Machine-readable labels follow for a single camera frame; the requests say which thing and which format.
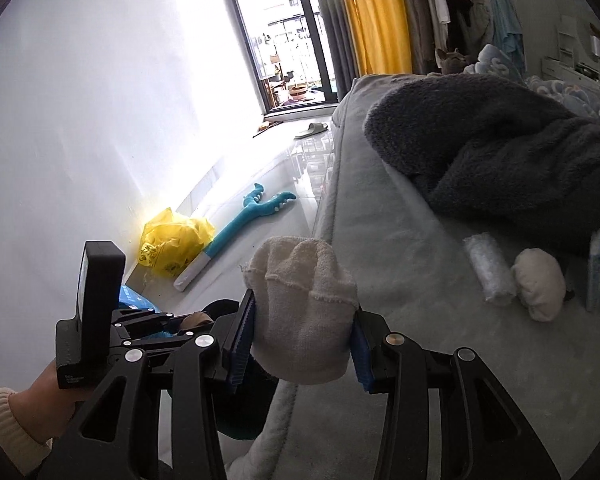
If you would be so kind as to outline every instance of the blue gripper pad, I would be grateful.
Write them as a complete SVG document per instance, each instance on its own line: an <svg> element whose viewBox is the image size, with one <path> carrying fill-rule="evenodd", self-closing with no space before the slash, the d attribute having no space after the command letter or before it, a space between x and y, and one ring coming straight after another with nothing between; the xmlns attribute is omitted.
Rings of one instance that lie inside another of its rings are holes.
<svg viewBox="0 0 600 480"><path fill-rule="evenodd" d="M366 341L365 334L358 322L358 317L354 318L351 336L349 337L349 348L353 366L356 369L358 382L366 392L370 391L374 384L374 375L371 370L371 349Z"/></svg>
<svg viewBox="0 0 600 480"><path fill-rule="evenodd" d="M253 329L256 317L256 302L252 296L244 311L242 324L235 335L234 346L231 348L231 369L226 378L227 385L232 391L242 384L247 362L251 356Z"/></svg>

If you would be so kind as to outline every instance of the white tile floor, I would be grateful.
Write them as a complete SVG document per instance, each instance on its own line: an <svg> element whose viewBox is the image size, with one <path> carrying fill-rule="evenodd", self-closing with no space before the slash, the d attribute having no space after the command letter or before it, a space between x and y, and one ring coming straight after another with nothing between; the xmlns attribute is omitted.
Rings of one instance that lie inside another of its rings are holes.
<svg viewBox="0 0 600 480"><path fill-rule="evenodd" d="M152 276L139 266L128 280L129 286L162 311L176 315L201 310L222 298L240 300L245 290L240 266L267 238L311 236L318 204L331 177L333 137L328 130L294 140L310 122L329 124L330 117L289 121L260 134L246 152L232 153L220 160L178 211L208 218L219 232L240 211L242 197L256 182L264 186L265 199L291 191L298 197L295 201L275 215L248 224L184 292L173 288L172 279Z"/></svg>

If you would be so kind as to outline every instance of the gray blanket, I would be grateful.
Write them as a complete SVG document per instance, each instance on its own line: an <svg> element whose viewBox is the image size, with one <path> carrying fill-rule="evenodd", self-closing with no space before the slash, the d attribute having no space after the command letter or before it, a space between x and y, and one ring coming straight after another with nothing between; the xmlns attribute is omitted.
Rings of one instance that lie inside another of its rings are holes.
<svg viewBox="0 0 600 480"><path fill-rule="evenodd" d="M600 118L503 78L457 74L390 92L363 131L433 211L507 218L541 246L588 254L600 228Z"/></svg>

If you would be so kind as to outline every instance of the slipper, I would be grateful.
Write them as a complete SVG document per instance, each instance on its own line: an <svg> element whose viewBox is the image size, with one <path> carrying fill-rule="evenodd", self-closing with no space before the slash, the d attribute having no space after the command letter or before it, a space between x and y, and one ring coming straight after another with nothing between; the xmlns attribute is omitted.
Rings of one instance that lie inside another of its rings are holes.
<svg viewBox="0 0 600 480"><path fill-rule="evenodd" d="M295 136L296 139L304 139L315 134L321 134L328 129L327 123L309 123L309 127Z"/></svg>

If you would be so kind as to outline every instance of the human hand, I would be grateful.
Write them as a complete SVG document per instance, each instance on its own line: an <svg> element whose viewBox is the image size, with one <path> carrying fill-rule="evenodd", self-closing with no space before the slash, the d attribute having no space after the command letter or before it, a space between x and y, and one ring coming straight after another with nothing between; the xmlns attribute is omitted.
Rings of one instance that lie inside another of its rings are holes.
<svg viewBox="0 0 600 480"><path fill-rule="evenodd" d="M64 433L75 403L87 400L92 392L92 388L60 389L56 362L51 361L28 390L9 396L9 406L22 429L44 444Z"/></svg>

